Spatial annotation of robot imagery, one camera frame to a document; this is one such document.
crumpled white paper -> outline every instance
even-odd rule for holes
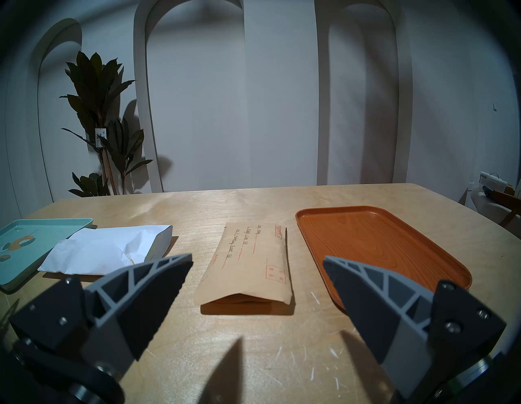
[[[171,237],[172,226],[166,225],[81,229],[54,246],[38,271],[107,275],[161,258]]]

white chair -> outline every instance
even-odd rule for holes
[[[476,187],[470,193],[470,198],[479,214],[499,224],[511,212],[510,209],[488,199],[481,187]],[[505,226],[510,233],[521,239],[521,216],[515,215]]]

wood grain tray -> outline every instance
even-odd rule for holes
[[[385,209],[321,207],[298,211],[295,218],[331,298],[341,308],[322,265],[326,255],[396,271],[433,292],[441,279],[465,289],[472,284],[463,264]]]

white wall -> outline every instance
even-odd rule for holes
[[[401,4],[414,84],[407,182],[457,201],[480,169],[515,181],[519,116],[503,51],[449,0]]]
[[[465,22],[478,126],[472,182],[477,183],[483,171],[497,173],[515,188],[519,168],[519,108],[510,62],[488,31],[470,18],[465,18]]]
[[[518,139],[517,114],[512,108],[508,65],[497,44],[486,35],[474,34],[473,30],[483,33],[483,29],[469,27],[449,0],[435,5],[427,0],[382,3],[393,19],[398,47],[400,92],[394,181],[416,182],[455,200],[469,182],[476,181],[476,172],[482,167],[500,172],[511,181],[511,166],[519,150],[518,140],[517,146],[511,145]],[[82,29],[84,52],[90,56],[97,51],[103,60],[117,56],[125,65],[122,79],[128,80],[134,78],[132,36],[137,5],[138,0],[59,2],[3,60],[3,100],[8,102],[0,114],[4,120],[0,139],[5,137],[3,153],[8,158],[3,159],[2,170],[10,172],[14,195],[2,199],[2,211],[9,217],[15,218],[18,210],[25,216],[52,201],[40,146],[35,91],[39,63],[47,46],[64,28],[61,22],[75,19]],[[310,0],[244,1],[246,102],[241,107],[246,107],[247,130],[241,141],[247,138],[249,142],[253,186],[316,183],[316,29],[314,3]],[[136,79],[146,81],[142,75]],[[139,127],[136,98],[132,85],[121,96],[119,115],[125,114]],[[491,99],[498,99],[499,108],[495,115],[488,116],[492,114]],[[490,141],[497,133],[506,139],[499,149]],[[154,146],[151,135],[147,140]],[[240,148],[245,150],[244,143]],[[156,159],[155,147],[148,153]],[[138,192],[149,191],[147,170],[138,173],[142,178],[132,178],[132,186]],[[11,188],[9,181],[5,188]]]
[[[392,182],[398,55],[391,16],[377,1],[317,1],[316,8],[318,182]]]
[[[251,187],[240,3],[163,0],[151,10],[146,34],[163,189]]]
[[[8,68],[9,63],[5,60],[0,66],[0,190],[2,192],[2,197],[0,198],[0,228],[13,220],[21,218],[11,180],[4,130]]]
[[[413,117],[407,182],[453,200],[471,178],[476,137],[468,47],[449,1],[407,1]]]
[[[66,62],[76,63],[81,50],[81,28],[75,23],[63,29],[45,51],[38,77],[38,121],[45,172],[54,202],[60,199],[78,198],[68,192],[78,188],[72,180],[72,172],[78,177],[88,176],[100,170],[94,150],[67,128],[85,136],[78,117],[67,99],[61,95],[76,94],[74,85],[64,70]]]
[[[318,50],[313,0],[244,0],[254,187],[317,184]]]
[[[5,121],[0,131],[2,138],[5,136],[10,176],[22,217],[52,203],[38,122],[38,77],[45,50],[59,31],[75,20],[82,29],[83,51],[89,56],[98,52],[103,60],[118,57],[125,65],[123,80],[132,79],[132,27],[136,7],[137,0],[57,2],[41,15],[3,60],[2,71],[5,73],[2,78],[6,85],[3,96],[9,102],[2,112]],[[135,99],[132,85],[123,92],[117,110],[119,116],[130,116],[134,126],[139,126]],[[63,149],[62,152],[66,154],[69,150]],[[137,170],[132,177],[131,187],[134,186],[138,192],[150,191],[146,169]],[[2,205],[9,204],[3,207],[3,211],[14,211],[12,203],[12,199],[2,199]]]

plant stem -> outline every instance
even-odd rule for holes
[[[113,192],[113,195],[117,195],[118,191],[116,190],[116,186],[114,185],[114,177],[112,176],[112,168],[110,166],[110,160],[108,159],[107,149],[103,148],[103,152],[105,153],[105,157],[107,158],[108,175],[110,178],[110,185],[112,185],[112,192]]]
[[[103,162],[103,152],[98,153],[98,158],[100,159],[103,183],[105,183],[107,181],[107,175],[105,174],[105,163]]]

